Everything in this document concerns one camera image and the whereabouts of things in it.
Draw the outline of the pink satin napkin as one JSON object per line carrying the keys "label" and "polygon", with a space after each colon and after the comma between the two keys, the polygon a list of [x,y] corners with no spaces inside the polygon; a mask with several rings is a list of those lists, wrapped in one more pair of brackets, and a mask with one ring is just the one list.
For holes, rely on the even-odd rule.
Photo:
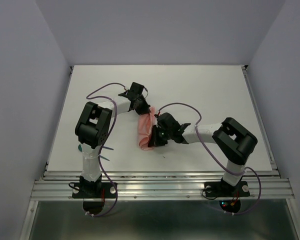
{"label": "pink satin napkin", "polygon": [[139,116],[137,125],[138,146],[143,151],[153,149],[153,147],[149,147],[148,144],[152,136],[152,128],[157,124],[157,119],[155,117],[156,108],[151,106],[149,110],[150,113],[145,113]]}

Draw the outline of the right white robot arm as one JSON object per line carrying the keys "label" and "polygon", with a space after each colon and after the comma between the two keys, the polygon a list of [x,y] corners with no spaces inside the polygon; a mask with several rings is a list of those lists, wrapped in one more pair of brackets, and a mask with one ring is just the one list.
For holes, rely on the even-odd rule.
{"label": "right white robot arm", "polygon": [[165,146],[169,140],[185,145],[216,144],[227,158],[225,173],[220,182],[221,192],[232,195],[238,190],[247,160],[258,143],[249,130],[232,117],[208,125],[180,124],[169,113],[163,113],[156,119],[157,124],[152,127],[148,147]]}

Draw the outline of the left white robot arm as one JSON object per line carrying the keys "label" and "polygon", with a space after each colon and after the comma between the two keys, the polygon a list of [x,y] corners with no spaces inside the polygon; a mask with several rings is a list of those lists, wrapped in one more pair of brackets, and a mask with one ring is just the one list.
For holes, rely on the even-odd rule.
{"label": "left white robot arm", "polygon": [[150,113],[150,105],[143,95],[143,85],[133,82],[117,97],[95,95],[94,91],[86,97],[82,113],[75,127],[75,135],[82,150],[82,172],[79,181],[90,197],[101,193],[102,169],[101,150],[107,141],[119,114],[136,112],[139,116]]}

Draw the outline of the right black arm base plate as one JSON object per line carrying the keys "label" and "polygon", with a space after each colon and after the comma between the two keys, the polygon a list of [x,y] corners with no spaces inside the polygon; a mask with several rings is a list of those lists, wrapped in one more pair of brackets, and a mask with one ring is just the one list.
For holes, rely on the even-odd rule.
{"label": "right black arm base plate", "polygon": [[249,197],[250,190],[246,181],[240,181],[236,186],[224,181],[208,181],[204,183],[202,194],[209,199]]}

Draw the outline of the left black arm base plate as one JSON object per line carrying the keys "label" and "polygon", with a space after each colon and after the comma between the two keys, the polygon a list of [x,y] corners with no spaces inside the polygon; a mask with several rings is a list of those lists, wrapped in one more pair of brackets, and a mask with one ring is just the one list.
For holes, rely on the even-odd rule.
{"label": "left black arm base plate", "polygon": [[116,190],[110,182],[102,182],[97,187],[82,186],[79,182],[70,182],[73,199],[115,199]]}

